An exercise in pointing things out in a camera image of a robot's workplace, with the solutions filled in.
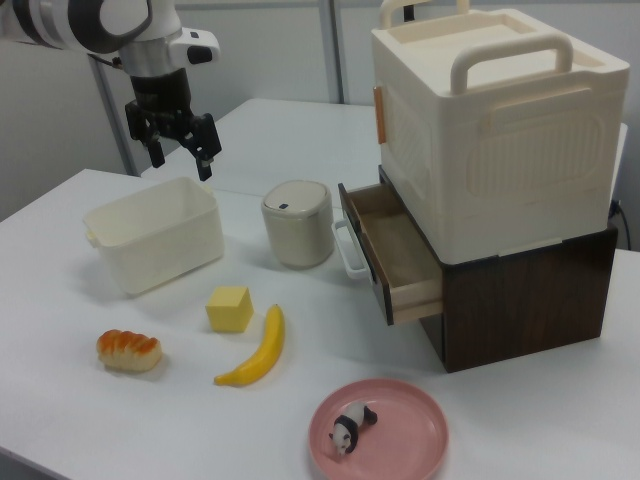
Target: panda figurine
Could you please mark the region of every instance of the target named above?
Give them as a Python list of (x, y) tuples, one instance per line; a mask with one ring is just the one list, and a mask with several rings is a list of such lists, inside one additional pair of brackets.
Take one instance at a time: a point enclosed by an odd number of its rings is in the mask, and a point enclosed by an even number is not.
[(333, 422), (333, 433), (329, 438), (333, 440), (339, 455), (351, 453), (358, 444), (358, 428), (366, 422), (373, 425), (378, 421), (378, 415), (362, 402), (353, 402), (344, 413)]

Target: pink plate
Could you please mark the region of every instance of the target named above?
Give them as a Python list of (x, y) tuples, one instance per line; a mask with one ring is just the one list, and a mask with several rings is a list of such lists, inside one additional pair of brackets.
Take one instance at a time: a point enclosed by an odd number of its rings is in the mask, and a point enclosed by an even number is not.
[[(329, 433), (351, 402), (365, 402), (378, 414), (360, 427), (356, 449), (340, 457)], [(449, 443), (447, 421), (433, 398), (406, 382), (370, 379), (329, 395), (309, 426), (309, 449), (331, 480), (426, 480), (442, 464)]]

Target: yellow cube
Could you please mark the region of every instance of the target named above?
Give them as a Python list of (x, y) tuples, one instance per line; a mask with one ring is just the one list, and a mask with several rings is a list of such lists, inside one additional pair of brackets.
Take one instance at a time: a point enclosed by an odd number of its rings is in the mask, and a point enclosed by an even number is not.
[(218, 287), (206, 305), (215, 332), (244, 332), (253, 316), (247, 287)]

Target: white storage box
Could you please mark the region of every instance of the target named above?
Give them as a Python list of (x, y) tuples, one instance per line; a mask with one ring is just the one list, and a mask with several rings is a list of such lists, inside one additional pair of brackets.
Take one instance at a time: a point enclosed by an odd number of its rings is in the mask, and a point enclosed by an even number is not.
[(382, 167), (440, 260), (601, 231), (629, 65), (515, 10), (373, 30)]
[(127, 293), (155, 287), (224, 252), (213, 194), (177, 178), (92, 210), (87, 238)]

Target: canister lid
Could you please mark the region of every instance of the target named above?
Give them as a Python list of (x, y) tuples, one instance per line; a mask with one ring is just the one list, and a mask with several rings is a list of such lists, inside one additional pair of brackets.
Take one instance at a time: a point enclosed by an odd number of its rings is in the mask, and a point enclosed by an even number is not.
[(318, 182), (292, 180), (275, 187), (263, 201), (272, 214), (286, 217), (308, 217), (331, 202), (329, 189)]

